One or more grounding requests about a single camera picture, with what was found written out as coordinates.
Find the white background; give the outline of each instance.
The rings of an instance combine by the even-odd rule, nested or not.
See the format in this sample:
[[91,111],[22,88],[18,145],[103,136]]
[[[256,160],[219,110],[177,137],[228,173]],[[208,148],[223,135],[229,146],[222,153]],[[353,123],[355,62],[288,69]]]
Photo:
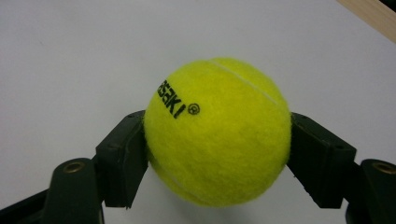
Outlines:
[[[171,72],[232,56],[273,78],[294,112],[396,162],[396,45],[335,0],[0,2],[0,208],[46,189],[53,169],[145,109]],[[288,168],[258,200],[202,208],[151,168],[133,207],[106,223],[345,223]]]

